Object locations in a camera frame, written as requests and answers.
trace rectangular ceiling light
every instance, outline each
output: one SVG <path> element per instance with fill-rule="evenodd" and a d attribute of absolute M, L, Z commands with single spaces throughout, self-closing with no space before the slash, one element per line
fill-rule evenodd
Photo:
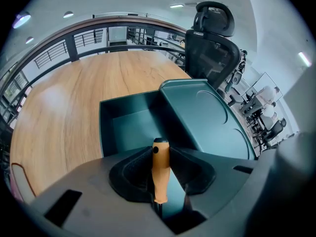
<path fill-rule="evenodd" d="M 177 7 L 183 7 L 183 5 L 182 4 L 177 4 L 177 5 L 170 6 L 170 8 L 177 8 Z"/>
<path fill-rule="evenodd" d="M 301 59 L 304 61 L 307 67 L 311 66 L 312 63 L 306 58 L 303 52 L 300 52 L 298 55 L 301 57 Z"/>

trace white shirt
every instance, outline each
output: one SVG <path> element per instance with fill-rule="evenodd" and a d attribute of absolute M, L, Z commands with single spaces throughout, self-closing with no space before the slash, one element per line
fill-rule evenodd
<path fill-rule="evenodd" d="M 266 117 L 272 118 L 272 116 L 275 114 L 275 108 L 272 105 L 265 105 L 262 111 L 262 115 Z"/>
<path fill-rule="evenodd" d="M 259 101 L 262 103 L 262 105 L 265 105 L 269 101 L 273 102 L 276 97 L 276 90 L 274 88 L 271 88 L 270 86 L 265 86 L 263 88 L 263 91 L 257 95 Z"/>

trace gray pants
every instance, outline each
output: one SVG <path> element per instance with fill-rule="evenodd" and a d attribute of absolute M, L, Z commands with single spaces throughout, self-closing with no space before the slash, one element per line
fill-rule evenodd
<path fill-rule="evenodd" d="M 249 107 L 252 106 L 252 109 L 250 109 L 248 112 L 244 112 L 245 110 L 247 110 Z M 259 110 L 263 108 L 261 102 L 258 100 L 257 97 L 254 97 L 253 99 L 251 99 L 247 104 L 245 104 L 242 109 L 241 109 L 241 113 L 244 117 L 250 116 L 251 114 L 253 114 L 255 111 Z"/>

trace railing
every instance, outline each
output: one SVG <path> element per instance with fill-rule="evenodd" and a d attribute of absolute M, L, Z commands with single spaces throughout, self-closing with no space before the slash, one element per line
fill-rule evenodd
<path fill-rule="evenodd" d="M 131 44 L 109 46 L 109 28 L 117 26 L 125 26 L 127 27 L 126 29 L 129 29 L 126 30 L 126 40 L 130 40 L 132 42 Z M 106 38 L 102 37 L 103 29 L 106 29 Z M 170 54 L 174 62 L 183 68 L 185 61 L 184 48 L 180 46 L 180 43 L 175 43 L 166 38 L 156 36 L 155 32 L 170 33 L 184 38 L 186 30 L 176 25 L 152 18 L 138 16 L 110 16 L 82 21 L 56 32 L 37 44 L 13 68 L 10 68 L 10 71 L 9 69 L 0 71 L 0 81 L 2 83 L 2 87 L 0 87 L 0 106 L 3 105 L 2 108 L 6 107 L 1 115 L 4 117 L 9 113 L 9 117 L 5 120 L 9 125 L 18 116 L 22 106 L 21 102 L 27 97 L 26 91 L 29 90 L 37 80 L 54 69 L 68 62 L 77 61 L 87 55 L 130 49 L 161 50 Z M 104 47 L 78 53 L 77 48 L 88 44 L 100 43 L 104 39 L 106 39 Z M 159 45 L 158 42 L 162 42 L 164 45 L 167 43 L 168 46 Z M 52 65 L 30 82 L 26 81 L 24 85 L 20 86 L 16 81 L 18 75 L 21 75 L 22 69 L 30 62 L 35 61 L 38 68 L 40 68 L 62 54 L 67 54 L 67 58 Z M 17 84 L 18 87 L 17 90 L 14 91 L 15 96 L 11 96 L 7 99 L 5 92 L 12 83 L 15 84 L 15 86 Z M 1 105 L 1 100 L 5 100 L 6 105 Z"/>
<path fill-rule="evenodd" d="M 67 47 L 65 45 L 65 42 L 61 42 L 60 44 L 54 46 L 53 48 L 46 51 L 44 54 L 39 56 L 34 60 L 37 67 L 40 69 L 40 67 L 44 66 L 47 62 L 52 61 L 53 59 L 57 58 L 58 56 L 67 53 Z"/>

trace white ceiling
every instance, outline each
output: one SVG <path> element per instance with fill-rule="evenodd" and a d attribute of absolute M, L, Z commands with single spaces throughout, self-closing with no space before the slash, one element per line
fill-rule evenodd
<path fill-rule="evenodd" d="M 22 27 L 12 29 L 0 57 L 1 67 L 15 62 L 36 43 L 55 31 L 92 18 L 92 14 L 113 11 L 149 13 L 152 17 L 189 28 L 196 13 L 195 8 L 185 6 L 172 9 L 169 6 L 191 1 L 205 0 L 32 0 L 25 8 L 32 17 Z M 211 1 L 222 2 L 232 11 L 236 22 L 233 41 L 240 48 L 256 52 L 256 23 L 250 0 Z M 63 14 L 68 10 L 73 11 L 74 16 L 64 19 Z M 33 36 L 34 41 L 26 45 L 25 40 L 29 36 Z"/>

